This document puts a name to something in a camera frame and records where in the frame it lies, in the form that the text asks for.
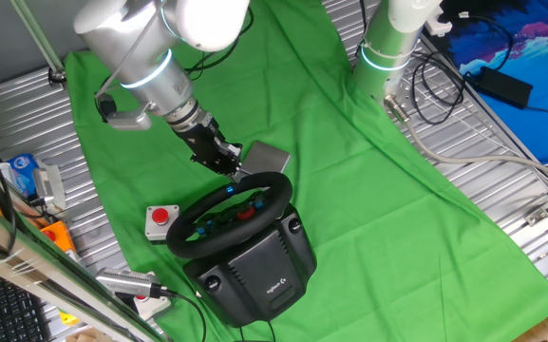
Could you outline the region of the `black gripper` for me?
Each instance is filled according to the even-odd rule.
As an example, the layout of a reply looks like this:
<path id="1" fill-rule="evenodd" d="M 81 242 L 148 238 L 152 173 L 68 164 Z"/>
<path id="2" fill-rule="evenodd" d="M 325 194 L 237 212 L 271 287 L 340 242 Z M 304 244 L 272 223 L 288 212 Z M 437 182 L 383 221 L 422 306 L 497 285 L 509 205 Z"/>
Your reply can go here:
<path id="1" fill-rule="evenodd" d="M 225 156 L 219 156 L 215 137 L 218 134 L 218 124 L 213 119 L 209 123 L 197 123 L 193 128 L 185 132 L 176 131 L 175 134 L 181 138 L 192 150 L 193 162 L 205 164 L 215 173 L 228 178 L 232 182 L 240 179 L 241 168 L 241 143 L 220 142 L 218 149 Z"/>

